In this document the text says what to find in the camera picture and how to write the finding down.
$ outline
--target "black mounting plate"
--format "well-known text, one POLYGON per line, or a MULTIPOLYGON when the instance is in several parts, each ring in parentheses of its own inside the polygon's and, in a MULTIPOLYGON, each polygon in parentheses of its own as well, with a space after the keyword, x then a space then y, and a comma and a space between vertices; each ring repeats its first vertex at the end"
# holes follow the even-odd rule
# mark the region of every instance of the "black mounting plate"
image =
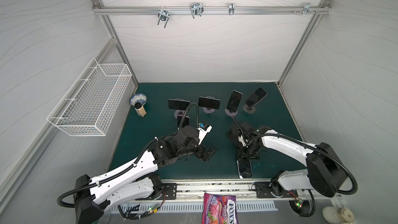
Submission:
POLYGON ((163 183, 166 192, 166 200, 175 200, 177 195, 176 183, 163 183))
MULTIPOLYGON (((252 189, 256 189, 256 197, 257 198, 275 198, 273 194, 271 194, 271 189, 269 189, 269 182, 254 182, 255 186, 252 186, 252 189)), ((291 190, 291 192, 297 195, 296 190, 291 190)), ((286 192, 281 198, 291 198, 293 197, 291 193, 286 192)))

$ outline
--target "small white bottle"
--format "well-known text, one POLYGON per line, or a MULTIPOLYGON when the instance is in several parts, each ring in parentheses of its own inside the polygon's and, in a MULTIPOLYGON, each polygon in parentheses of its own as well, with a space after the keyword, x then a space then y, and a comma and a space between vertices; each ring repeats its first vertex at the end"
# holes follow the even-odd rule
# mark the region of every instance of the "small white bottle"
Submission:
POLYGON ((137 114, 140 115, 141 117, 144 117, 147 114, 147 112, 144 109, 144 106, 140 102, 135 103, 134 108, 137 114))

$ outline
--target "white vent grille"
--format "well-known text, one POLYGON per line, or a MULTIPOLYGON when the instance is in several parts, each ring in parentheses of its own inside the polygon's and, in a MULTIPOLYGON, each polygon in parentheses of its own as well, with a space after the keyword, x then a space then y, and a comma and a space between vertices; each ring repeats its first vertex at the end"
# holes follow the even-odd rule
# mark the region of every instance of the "white vent grille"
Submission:
MULTIPOLYGON (((121 205, 122 211, 125 212, 136 206, 138 203, 125 203, 121 205)), ((140 205, 139 212, 147 211, 154 202, 144 202, 140 205)), ((111 214, 118 214, 117 207, 111 208, 111 214)), ((261 212, 261 211, 278 211, 274 201, 237 201, 237 212, 261 212)), ((187 212, 203 212, 203 202, 165 202, 159 209, 159 213, 187 213, 187 212)))

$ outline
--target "blue and white bowl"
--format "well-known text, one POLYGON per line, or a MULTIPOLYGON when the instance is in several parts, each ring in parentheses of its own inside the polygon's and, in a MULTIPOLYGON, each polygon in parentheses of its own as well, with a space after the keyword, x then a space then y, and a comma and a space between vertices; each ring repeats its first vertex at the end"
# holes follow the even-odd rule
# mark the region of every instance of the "blue and white bowl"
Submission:
POLYGON ((143 93, 136 93, 130 98, 130 105, 134 106, 135 103, 140 102, 141 105, 147 103, 147 96, 143 93))

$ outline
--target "aluminum frame rail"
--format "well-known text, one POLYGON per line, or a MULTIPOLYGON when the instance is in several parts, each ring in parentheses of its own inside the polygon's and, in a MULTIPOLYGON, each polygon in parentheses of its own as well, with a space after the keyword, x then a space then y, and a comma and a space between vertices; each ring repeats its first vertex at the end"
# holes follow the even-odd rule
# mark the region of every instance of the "aluminum frame rail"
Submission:
MULTIPOLYGON (((331 8, 322 6, 234 6, 234 15, 309 15, 329 14, 331 8)), ((98 7, 93 11, 96 15, 158 15, 160 10, 170 15, 191 15, 191 9, 186 7, 98 7)), ((202 15, 231 15, 229 7, 203 6, 202 15)))

